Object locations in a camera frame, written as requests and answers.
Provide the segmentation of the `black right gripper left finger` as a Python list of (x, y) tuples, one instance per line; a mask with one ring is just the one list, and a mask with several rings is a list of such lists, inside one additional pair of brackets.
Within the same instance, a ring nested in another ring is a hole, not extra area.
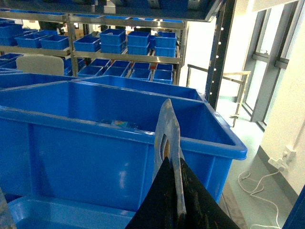
[(177, 197), (174, 172), (165, 158), (143, 203), (126, 226), (127, 229), (174, 229)]

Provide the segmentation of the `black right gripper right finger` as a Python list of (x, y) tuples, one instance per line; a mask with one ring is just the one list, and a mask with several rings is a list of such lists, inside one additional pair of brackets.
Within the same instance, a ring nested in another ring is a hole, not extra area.
[(180, 159), (184, 201), (186, 206), (185, 229), (237, 229), (233, 220), (219, 207), (214, 198), (189, 168)]

